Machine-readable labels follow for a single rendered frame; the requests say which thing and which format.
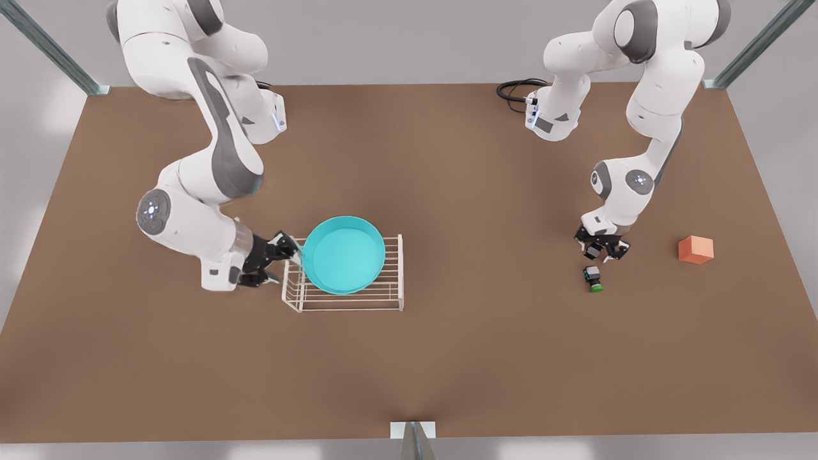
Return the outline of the turquoise round plate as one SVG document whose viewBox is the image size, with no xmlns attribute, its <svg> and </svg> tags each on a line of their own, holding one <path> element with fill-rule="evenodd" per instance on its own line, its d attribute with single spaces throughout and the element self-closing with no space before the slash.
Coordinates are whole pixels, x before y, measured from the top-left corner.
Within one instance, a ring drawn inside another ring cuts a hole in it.
<svg viewBox="0 0 818 460">
<path fill-rule="evenodd" d="M 385 240 L 365 219 L 330 218 L 315 227 L 303 244 L 301 265 L 322 291 L 350 295 L 362 291 L 385 265 Z"/>
</svg>

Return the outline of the orange cube block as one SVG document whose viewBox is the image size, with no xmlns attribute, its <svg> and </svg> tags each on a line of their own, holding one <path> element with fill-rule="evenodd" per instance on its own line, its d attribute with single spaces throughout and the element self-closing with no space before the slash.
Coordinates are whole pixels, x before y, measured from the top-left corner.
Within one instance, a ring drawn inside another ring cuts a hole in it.
<svg viewBox="0 0 818 460">
<path fill-rule="evenodd" d="M 714 258 L 714 243 L 710 238 L 687 236 L 678 242 L 678 260 L 701 265 Z"/>
</svg>

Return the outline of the silver frame post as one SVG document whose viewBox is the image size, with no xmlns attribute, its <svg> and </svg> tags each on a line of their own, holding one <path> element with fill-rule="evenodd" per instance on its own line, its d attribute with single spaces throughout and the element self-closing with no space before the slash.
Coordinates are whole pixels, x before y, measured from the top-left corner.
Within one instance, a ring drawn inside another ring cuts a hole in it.
<svg viewBox="0 0 818 460">
<path fill-rule="evenodd" d="M 730 87 L 815 2 L 816 0 L 787 0 L 780 11 L 749 40 L 748 44 L 740 50 L 729 64 L 725 65 L 725 68 L 715 78 L 704 79 L 703 88 L 726 90 Z"/>
<path fill-rule="evenodd" d="M 429 442 L 436 437 L 434 421 L 390 423 L 390 438 L 401 439 L 400 460 L 437 460 Z"/>
<path fill-rule="evenodd" d="M 110 86 L 100 85 L 91 78 L 73 58 L 59 46 L 49 34 L 24 11 L 15 0 L 0 0 L 0 14 L 13 24 L 21 34 L 41 50 L 52 63 L 88 96 L 105 96 Z"/>
</svg>

